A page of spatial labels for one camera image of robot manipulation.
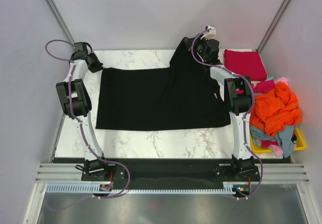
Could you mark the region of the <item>black t shirt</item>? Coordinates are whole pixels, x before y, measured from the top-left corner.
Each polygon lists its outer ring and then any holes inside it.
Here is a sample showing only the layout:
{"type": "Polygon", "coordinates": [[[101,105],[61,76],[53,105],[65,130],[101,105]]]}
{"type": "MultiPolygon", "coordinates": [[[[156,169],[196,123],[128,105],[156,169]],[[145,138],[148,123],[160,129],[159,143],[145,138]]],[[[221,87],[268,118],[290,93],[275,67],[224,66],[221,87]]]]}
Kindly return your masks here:
{"type": "Polygon", "coordinates": [[[167,68],[102,72],[97,129],[161,131],[230,124],[217,80],[197,63],[183,38],[167,68]]]}

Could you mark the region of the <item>yellow plastic bin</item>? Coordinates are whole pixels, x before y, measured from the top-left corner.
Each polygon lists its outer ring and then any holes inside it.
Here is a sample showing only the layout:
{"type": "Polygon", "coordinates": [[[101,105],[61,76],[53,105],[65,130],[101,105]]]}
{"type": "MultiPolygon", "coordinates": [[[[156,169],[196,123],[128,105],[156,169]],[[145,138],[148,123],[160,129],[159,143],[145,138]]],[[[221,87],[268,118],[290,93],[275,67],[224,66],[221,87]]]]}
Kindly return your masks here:
{"type": "MultiPolygon", "coordinates": [[[[297,127],[294,131],[294,135],[292,138],[292,141],[295,143],[295,150],[294,151],[302,151],[306,149],[306,142],[299,130],[299,128],[297,127]]],[[[257,147],[255,145],[255,141],[253,140],[251,133],[250,133],[250,145],[251,145],[251,149],[254,153],[256,154],[263,154],[263,153],[270,153],[270,152],[274,152],[273,150],[269,149],[269,148],[261,148],[261,147],[257,147]]]]}

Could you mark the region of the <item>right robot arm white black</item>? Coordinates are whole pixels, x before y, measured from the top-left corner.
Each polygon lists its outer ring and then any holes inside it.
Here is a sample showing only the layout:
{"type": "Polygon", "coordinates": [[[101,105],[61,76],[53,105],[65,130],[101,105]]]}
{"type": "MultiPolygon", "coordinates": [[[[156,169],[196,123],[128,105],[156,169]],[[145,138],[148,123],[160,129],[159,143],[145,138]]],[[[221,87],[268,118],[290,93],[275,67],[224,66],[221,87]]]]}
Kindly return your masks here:
{"type": "Polygon", "coordinates": [[[224,86],[224,105],[233,128],[233,152],[230,174],[235,180],[243,180],[248,174],[257,174],[254,155],[250,151],[250,111],[254,106],[251,80],[228,70],[219,60],[219,42],[215,39],[184,38],[193,59],[208,67],[210,77],[224,86]]]}

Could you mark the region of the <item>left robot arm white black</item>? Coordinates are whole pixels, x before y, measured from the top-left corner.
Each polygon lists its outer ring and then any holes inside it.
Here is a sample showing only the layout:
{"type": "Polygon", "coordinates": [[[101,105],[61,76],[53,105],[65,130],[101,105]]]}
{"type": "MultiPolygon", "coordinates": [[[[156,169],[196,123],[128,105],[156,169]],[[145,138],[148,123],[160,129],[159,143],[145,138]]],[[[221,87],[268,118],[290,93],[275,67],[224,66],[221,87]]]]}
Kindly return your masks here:
{"type": "Polygon", "coordinates": [[[110,167],[102,162],[103,151],[97,142],[91,120],[92,102],[84,84],[85,74],[96,73],[103,69],[92,47],[87,42],[73,45],[74,52],[69,62],[69,71],[64,81],[56,84],[56,91],[63,110],[80,135],[85,154],[84,174],[106,180],[110,176],[110,167]]]}

